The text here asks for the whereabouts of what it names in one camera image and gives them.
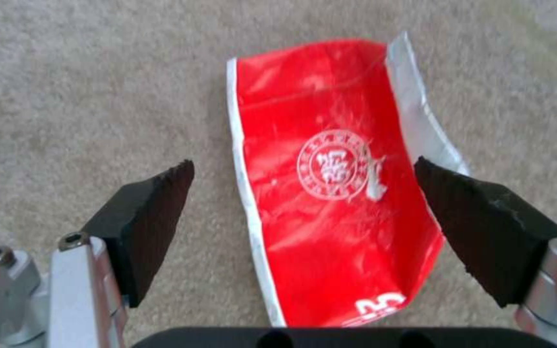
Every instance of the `red packet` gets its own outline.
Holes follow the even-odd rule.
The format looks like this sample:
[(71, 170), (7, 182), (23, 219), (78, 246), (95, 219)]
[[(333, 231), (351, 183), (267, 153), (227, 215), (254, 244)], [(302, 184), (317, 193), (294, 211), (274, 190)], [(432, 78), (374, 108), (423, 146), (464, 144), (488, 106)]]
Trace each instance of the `red packet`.
[(409, 304), (444, 238), (416, 182), (425, 156), (466, 172), (406, 34), (227, 65), (239, 193), (274, 326), (358, 326)]

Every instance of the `black foam pad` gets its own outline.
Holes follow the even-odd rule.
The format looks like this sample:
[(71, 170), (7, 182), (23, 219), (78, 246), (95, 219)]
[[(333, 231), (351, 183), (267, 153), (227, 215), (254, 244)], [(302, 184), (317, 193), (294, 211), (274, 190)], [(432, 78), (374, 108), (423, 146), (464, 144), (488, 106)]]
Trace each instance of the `black foam pad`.
[(466, 271), (499, 306), (521, 304), (557, 225), (503, 185), (478, 181), (421, 157), (418, 184)]
[(124, 185), (82, 229), (106, 242), (119, 290), (131, 308), (140, 304), (161, 268), (193, 177), (194, 165), (186, 160)]

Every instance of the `black plastic base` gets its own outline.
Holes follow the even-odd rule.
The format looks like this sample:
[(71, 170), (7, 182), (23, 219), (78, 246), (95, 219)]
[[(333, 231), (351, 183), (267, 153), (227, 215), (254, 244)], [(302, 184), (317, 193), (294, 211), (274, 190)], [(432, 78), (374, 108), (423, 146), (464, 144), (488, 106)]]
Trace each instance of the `black plastic base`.
[(135, 348), (555, 348), (520, 331), (494, 328), (176, 328)]

